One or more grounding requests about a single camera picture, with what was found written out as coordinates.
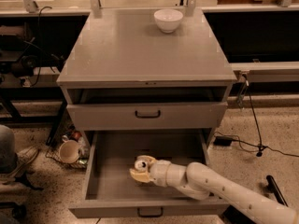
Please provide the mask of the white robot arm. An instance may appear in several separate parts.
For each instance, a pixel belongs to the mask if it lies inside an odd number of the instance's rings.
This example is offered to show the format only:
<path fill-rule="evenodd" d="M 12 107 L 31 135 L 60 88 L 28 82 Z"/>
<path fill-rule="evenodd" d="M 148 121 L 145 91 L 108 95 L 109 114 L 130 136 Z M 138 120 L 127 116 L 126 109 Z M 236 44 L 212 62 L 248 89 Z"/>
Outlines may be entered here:
<path fill-rule="evenodd" d="M 183 166 L 142 155 L 137 157 L 130 175 L 138 182 L 175 188 L 195 200 L 204 200 L 213 193 L 256 224 L 299 224 L 294 209 L 236 184 L 203 163 Z"/>

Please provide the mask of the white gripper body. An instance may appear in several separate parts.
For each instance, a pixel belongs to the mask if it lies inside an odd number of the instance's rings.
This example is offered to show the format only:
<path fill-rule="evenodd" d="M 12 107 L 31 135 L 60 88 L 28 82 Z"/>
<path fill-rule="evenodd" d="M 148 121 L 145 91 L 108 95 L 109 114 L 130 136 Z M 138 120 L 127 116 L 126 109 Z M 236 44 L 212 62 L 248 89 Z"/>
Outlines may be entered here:
<path fill-rule="evenodd" d="M 187 183 L 186 167 L 170 161 L 156 161 L 149 168 L 149 180 L 160 187 L 182 187 Z"/>

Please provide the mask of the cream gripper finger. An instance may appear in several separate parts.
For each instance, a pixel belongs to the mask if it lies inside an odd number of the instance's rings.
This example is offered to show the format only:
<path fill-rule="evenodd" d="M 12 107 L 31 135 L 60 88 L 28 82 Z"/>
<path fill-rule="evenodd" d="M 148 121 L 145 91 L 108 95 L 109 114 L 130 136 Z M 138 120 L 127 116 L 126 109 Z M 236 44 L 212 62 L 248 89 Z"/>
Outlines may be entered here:
<path fill-rule="evenodd" d="M 152 177 L 150 176 L 150 173 L 148 171 L 139 172 L 135 169 L 131 169 L 130 175 L 134 180 L 138 182 L 149 183 L 152 181 Z"/>
<path fill-rule="evenodd" d="M 149 165 L 152 165 L 156 161 L 156 159 L 154 157 L 147 156 L 147 155 L 138 156 L 137 159 L 145 159 L 149 162 Z"/>

